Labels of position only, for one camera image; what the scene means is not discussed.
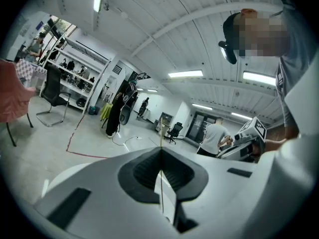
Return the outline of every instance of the cable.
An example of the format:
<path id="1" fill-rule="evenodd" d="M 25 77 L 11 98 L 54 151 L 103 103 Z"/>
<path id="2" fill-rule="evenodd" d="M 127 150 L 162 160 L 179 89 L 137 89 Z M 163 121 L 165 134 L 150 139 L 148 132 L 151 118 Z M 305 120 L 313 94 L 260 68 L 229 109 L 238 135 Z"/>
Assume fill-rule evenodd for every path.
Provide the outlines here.
<path id="1" fill-rule="evenodd" d="M 137 139 L 139 138 L 138 136 L 132 136 L 131 138 L 127 139 L 127 140 L 124 142 L 124 144 L 118 144 L 118 143 L 116 143 L 116 142 L 113 141 L 114 136 L 112 137 L 112 142 L 115 143 L 115 144 L 118 145 L 118 146 L 124 146 L 128 140 L 130 140 L 130 139 L 132 139 L 132 138 L 134 138 L 134 137 L 136 137 Z"/>

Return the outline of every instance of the pink chair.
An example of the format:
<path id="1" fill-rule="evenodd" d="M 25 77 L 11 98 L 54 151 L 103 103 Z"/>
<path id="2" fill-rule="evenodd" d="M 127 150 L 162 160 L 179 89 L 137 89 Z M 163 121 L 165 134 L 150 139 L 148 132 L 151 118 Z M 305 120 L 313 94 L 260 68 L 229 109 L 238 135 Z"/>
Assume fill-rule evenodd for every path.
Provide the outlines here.
<path id="1" fill-rule="evenodd" d="M 14 64 L 0 59 L 0 122 L 6 123 L 14 147 L 16 144 L 9 129 L 9 122 L 26 114 L 30 127 L 33 127 L 28 114 L 28 106 L 34 95 L 35 88 L 23 86 L 16 74 Z"/>

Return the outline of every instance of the white floor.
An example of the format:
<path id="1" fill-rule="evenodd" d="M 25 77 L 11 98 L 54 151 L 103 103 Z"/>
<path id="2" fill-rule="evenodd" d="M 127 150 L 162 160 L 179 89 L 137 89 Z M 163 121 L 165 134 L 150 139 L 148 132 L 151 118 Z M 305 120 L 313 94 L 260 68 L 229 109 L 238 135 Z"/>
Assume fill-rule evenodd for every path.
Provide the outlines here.
<path id="1" fill-rule="evenodd" d="M 35 114 L 48 108 L 46 100 L 34 97 L 29 105 L 29 116 L 34 128 L 30 128 L 26 116 L 10 123 L 17 147 L 13 147 L 5 124 L 0 125 L 0 165 L 3 175 L 12 192 L 31 204 L 41 196 L 48 182 L 69 167 L 160 145 L 160 136 L 148 129 L 149 122 L 137 121 L 135 112 L 132 112 L 129 123 L 122 126 L 119 134 L 113 138 L 115 143 L 121 145 L 118 146 L 105 136 L 106 125 L 101 129 L 99 115 L 86 114 L 82 118 L 81 110 L 70 107 L 63 123 L 46 127 Z M 52 108 L 51 113 L 42 117 L 49 123 L 55 122 L 63 115 L 64 108 Z M 162 145 L 196 152 L 196 148 L 190 144 L 182 140 L 176 142 L 174 145 L 163 140 Z"/>

